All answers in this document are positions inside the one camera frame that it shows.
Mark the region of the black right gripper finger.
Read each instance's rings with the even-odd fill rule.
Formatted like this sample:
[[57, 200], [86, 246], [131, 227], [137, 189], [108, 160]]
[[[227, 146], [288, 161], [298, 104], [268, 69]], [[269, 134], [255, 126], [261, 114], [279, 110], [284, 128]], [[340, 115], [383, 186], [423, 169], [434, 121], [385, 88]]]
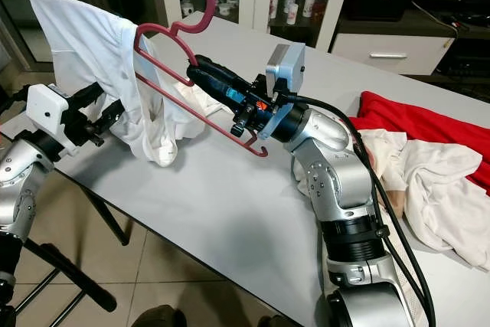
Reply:
[[202, 54], [193, 56], [192, 64], [188, 67], [188, 79], [195, 85], [213, 90], [248, 89], [245, 79]]
[[223, 104], [232, 113], [245, 109], [249, 100], [244, 91], [248, 90], [248, 82], [234, 73], [227, 77], [224, 75], [211, 75], [205, 71], [192, 71], [191, 81], [199, 86], [207, 95]]

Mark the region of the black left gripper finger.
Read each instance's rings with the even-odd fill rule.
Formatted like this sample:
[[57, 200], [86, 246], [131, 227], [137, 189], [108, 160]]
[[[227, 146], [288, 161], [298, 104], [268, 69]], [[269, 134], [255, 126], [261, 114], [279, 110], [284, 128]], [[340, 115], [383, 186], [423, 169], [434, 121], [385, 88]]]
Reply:
[[98, 97], [102, 96], [103, 93], [104, 91], [98, 83], [92, 83], [73, 94], [73, 104], [95, 103], [96, 100], [98, 100]]
[[119, 121], [119, 118], [124, 112], [125, 107], [123, 106], [121, 100], [116, 100], [116, 102], [110, 103], [104, 110], [101, 111], [98, 120], [96, 120], [96, 132], [105, 133], [109, 131], [109, 128]]

